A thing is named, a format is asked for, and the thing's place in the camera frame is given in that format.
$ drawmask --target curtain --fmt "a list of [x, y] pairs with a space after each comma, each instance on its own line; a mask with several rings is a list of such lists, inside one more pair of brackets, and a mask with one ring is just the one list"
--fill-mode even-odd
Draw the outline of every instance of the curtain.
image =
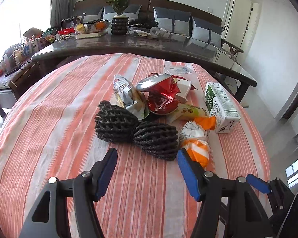
[[51, 0], [51, 27], [61, 26], [64, 19], [72, 17], [75, 0]]

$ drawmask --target green label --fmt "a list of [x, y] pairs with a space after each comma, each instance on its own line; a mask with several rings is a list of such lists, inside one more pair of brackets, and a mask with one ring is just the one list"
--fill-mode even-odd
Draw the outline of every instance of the green label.
[[207, 90], [205, 91], [205, 103], [207, 104], [207, 109], [209, 110], [209, 113], [211, 112], [211, 109], [213, 107], [214, 97], [215, 97], [214, 92], [211, 89], [211, 86], [208, 85]]

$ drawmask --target green plant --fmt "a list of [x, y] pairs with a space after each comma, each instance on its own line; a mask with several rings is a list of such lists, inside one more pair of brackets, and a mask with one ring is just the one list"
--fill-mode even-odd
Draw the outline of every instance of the green plant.
[[122, 15], [128, 7], [130, 0], [107, 0], [106, 3], [112, 6], [117, 15]]

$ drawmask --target milk carton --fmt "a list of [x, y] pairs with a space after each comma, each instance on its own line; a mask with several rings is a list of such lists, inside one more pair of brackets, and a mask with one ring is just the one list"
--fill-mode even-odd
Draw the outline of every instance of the milk carton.
[[205, 103], [210, 116], [216, 117], [216, 133], [229, 133], [231, 128], [241, 119], [224, 88], [219, 83], [207, 82]]

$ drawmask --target black vase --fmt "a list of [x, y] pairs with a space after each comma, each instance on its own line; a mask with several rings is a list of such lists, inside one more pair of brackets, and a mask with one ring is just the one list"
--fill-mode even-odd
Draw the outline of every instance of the black vase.
[[125, 35], [127, 33], [128, 17], [115, 17], [111, 22], [111, 33]]

